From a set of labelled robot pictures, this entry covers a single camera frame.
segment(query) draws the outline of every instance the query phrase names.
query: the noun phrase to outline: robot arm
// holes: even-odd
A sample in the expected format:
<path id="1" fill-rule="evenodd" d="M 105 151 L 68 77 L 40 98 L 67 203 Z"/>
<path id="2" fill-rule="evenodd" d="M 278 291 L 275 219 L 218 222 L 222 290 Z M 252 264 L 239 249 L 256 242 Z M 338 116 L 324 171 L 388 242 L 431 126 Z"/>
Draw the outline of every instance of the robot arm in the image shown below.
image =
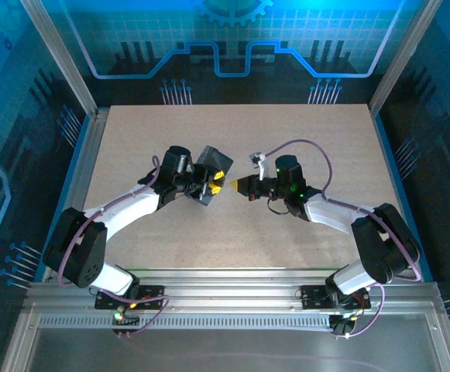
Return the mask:
<path id="1" fill-rule="evenodd" d="M 266 160 L 261 153 L 251 155 L 251 160 L 260 168 L 260 173 L 234 181 L 238 193 L 247 196 L 250 201 L 261 197 L 283 199 L 290 214 L 353 235 L 360 259 L 327 279 L 327 295 L 337 292 L 350 295 L 376 282 L 388 283 L 409 266 L 395 242 L 384 236 L 385 230 L 367 212 L 373 213 L 390 227 L 414 262 L 419 259 L 418 244 L 392 205 L 382 204 L 377 208 L 361 206 L 353 210 L 346 208 L 346 203 L 329 201 L 320 190 L 306 185 L 301 166 L 292 155 L 276 159 L 277 177 L 267 175 Z"/>
<path id="2" fill-rule="evenodd" d="M 195 164 L 189 150 L 170 147 L 155 181 L 151 181 L 155 172 L 152 170 L 128 193 L 114 201 L 84 211 L 74 208 L 63 211 L 44 252 L 44 263 L 53 270 L 60 270 L 61 261 L 75 234 L 91 219 L 67 258 L 63 276 L 80 288 L 94 286 L 118 296 L 130 297 L 138 279 L 121 267 L 105 262 L 105 247 L 109 239 L 178 196 L 186 195 L 208 205 L 221 190 L 232 163 L 233 160 L 213 147 L 206 146 Z"/>

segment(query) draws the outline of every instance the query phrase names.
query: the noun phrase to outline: enclosure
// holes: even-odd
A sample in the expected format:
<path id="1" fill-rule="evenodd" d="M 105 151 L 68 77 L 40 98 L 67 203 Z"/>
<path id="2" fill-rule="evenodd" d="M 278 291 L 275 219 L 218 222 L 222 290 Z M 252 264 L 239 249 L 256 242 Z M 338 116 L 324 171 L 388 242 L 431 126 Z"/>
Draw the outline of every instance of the enclosure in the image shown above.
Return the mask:
<path id="1" fill-rule="evenodd" d="M 215 146 L 231 181 L 298 138 L 327 151 L 330 196 L 397 206 L 421 246 L 426 283 L 389 284 L 354 340 L 288 323 L 322 321 L 296 290 L 357 260 L 353 238 L 228 184 L 109 240 L 106 262 L 172 298 L 129 345 L 40 259 L 63 210 L 127 192 L 172 145 Z M 314 147 L 282 153 L 323 187 Z M 450 370 L 449 300 L 450 0 L 0 0 L 0 370 Z"/>

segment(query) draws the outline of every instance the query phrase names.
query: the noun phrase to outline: gear graphic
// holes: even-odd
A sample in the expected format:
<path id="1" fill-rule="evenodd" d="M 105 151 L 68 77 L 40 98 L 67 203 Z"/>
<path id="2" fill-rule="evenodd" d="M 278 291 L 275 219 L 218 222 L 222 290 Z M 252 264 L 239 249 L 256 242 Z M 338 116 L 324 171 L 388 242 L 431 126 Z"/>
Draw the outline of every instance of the gear graphic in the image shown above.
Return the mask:
<path id="1" fill-rule="evenodd" d="M 22 25 L 22 6 L 19 0 L 0 0 L 0 33 L 14 40 Z"/>
<path id="2" fill-rule="evenodd" d="M 245 26 L 247 21 L 256 21 L 257 16 L 264 16 L 265 7 L 273 5 L 272 0 L 194 0 L 201 16 L 207 16 L 209 22 Z"/>

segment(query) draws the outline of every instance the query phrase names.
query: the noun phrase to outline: aluminum frame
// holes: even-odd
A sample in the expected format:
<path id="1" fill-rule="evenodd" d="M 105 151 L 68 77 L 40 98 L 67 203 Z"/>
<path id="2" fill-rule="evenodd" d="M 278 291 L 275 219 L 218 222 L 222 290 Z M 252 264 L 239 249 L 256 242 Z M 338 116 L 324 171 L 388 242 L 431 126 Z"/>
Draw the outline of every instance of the aluminum frame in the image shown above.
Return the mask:
<path id="1" fill-rule="evenodd" d="M 296 292 L 303 284 L 323 284 L 332 270 L 288 270 L 288 269 L 235 269 L 235 270 L 134 270 L 144 284 L 162 284 L 171 297 L 167 313 L 171 319 L 204 318 L 220 316 L 232 319 L 312 318 L 321 316 L 315 310 L 302 310 Z M 450 370 L 450 322 L 436 283 L 399 282 L 388 284 L 386 302 L 382 310 L 385 315 L 424 315 L 428 331 L 436 350 L 442 370 Z M 380 301 L 378 290 L 372 290 L 373 304 Z M 112 328 L 102 320 L 98 324 L 82 326 L 80 321 L 89 317 L 111 316 L 110 311 L 95 310 L 94 298 L 86 289 L 59 288 L 52 283 L 37 283 L 29 289 L 22 313 L 16 324 L 2 371 L 26 370 L 38 328 L 51 328 L 54 319 L 71 319 L 54 328 Z M 366 311 L 373 314 L 376 307 Z M 134 312 L 146 314 L 154 312 Z M 198 322 L 188 323 L 185 329 L 202 329 Z M 248 329 L 247 325 L 234 325 L 234 329 Z M 177 324 L 168 324 L 165 329 L 181 329 Z M 214 329 L 207 324 L 206 329 Z M 281 324 L 275 329 L 292 329 Z"/>
<path id="2" fill-rule="evenodd" d="M 98 107 L 43 3 L 40 0 L 20 1 L 85 113 L 94 118 Z"/>
<path id="3" fill-rule="evenodd" d="M 402 71 L 407 66 L 407 62 L 416 51 L 417 45 L 421 41 L 424 33 L 428 29 L 431 21 L 435 17 L 438 8 L 443 0 L 426 0 L 414 17 L 414 21 L 407 31 L 402 44 L 393 56 L 390 66 L 386 69 L 383 79 L 374 92 L 369 110 L 372 116 L 378 115 L 386 99 L 390 95 L 393 87 L 397 83 Z"/>

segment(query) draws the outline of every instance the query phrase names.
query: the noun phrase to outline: robotic arm link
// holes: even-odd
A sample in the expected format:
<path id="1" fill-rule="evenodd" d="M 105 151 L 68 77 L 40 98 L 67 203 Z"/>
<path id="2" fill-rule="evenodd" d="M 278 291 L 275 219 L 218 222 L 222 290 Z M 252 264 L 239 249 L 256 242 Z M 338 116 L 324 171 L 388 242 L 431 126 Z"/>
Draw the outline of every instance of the robotic arm link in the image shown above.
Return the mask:
<path id="1" fill-rule="evenodd" d="M 326 187 L 322 191 L 307 185 L 301 166 L 293 155 L 283 155 L 276 159 L 276 177 L 268 177 L 269 167 L 266 165 L 266 156 L 262 153 L 251 155 L 251 161 L 255 167 L 260 168 L 259 174 L 234 181 L 233 185 L 238 193 L 248 197 L 250 201 L 261 197 L 269 200 L 282 199 L 291 215 L 353 235 L 360 259 L 327 279 L 327 295 L 332 296 L 337 292 L 350 295 L 375 283 L 389 283 L 407 269 L 410 263 L 418 261 L 419 246 L 392 205 L 349 208 L 353 205 L 326 198 L 323 194 Z M 386 238 L 385 233 L 392 233 L 396 239 Z M 401 252 L 398 243 L 404 246 L 404 252 Z"/>
<path id="2" fill-rule="evenodd" d="M 307 184 L 293 155 L 278 157 L 275 160 L 276 177 L 270 177 L 267 158 L 296 142 L 317 147 L 327 160 L 329 178 L 321 190 Z M 415 265 L 420 248 L 395 207 L 390 204 L 354 206 L 325 195 L 331 182 L 332 168 L 328 155 L 318 144 L 296 139 L 270 153 L 254 153 L 250 159 L 252 165 L 259 168 L 259 174 L 233 181 L 232 185 L 239 194 L 250 201 L 268 198 L 268 208 L 270 201 L 281 199 L 287 207 L 287 214 L 306 222 L 331 226 L 354 237 L 359 251 L 358 260 L 333 273 L 324 286 L 300 288 L 303 309 L 334 314 L 330 317 L 334 319 L 332 328 L 335 334 L 337 327 L 341 326 L 341 333 L 349 337 L 345 330 L 354 311 L 359 314 L 359 310 L 362 309 L 363 313 L 365 308 L 370 308 L 367 288 L 380 286 L 383 300 L 368 326 L 351 336 L 364 332 L 376 320 L 383 307 L 382 284 L 395 277 L 412 281 L 421 279 Z M 137 277 L 105 262 L 106 243 L 130 223 L 158 211 L 180 196 L 208 205 L 224 186 L 225 175 L 232 163 L 232 159 L 213 147 L 206 146 L 194 163 L 189 150 L 171 146 L 162 164 L 154 157 L 155 168 L 127 193 L 96 208 L 63 211 L 43 254 L 43 262 L 58 272 L 59 285 L 64 285 L 62 277 L 65 277 L 79 288 L 93 287 L 105 291 L 117 301 L 130 303 L 130 308 L 152 301 L 148 297 L 161 299 L 163 290 L 158 290 L 156 295 L 154 292 L 147 295 L 147 288 L 139 283 Z M 414 270 L 415 278 L 399 276 L 408 267 Z M 158 308 L 161 312 L 164 306 L 159 305 Z"/>
<path id="3" fill-rule="evenodd" d="M 162 164 L 121 197 L 96 208 L 63 211 L 43 255 L 44 263 L 79 288 L 92 286 L 137 299 L 139 279 L 105 262 L 109 239 L 137 219 L 154 213 L 179 196 L 208 205 L 220 192 L 233 160 L 206 146 L 198 161 L 189 150 L 172 146 Z"/>

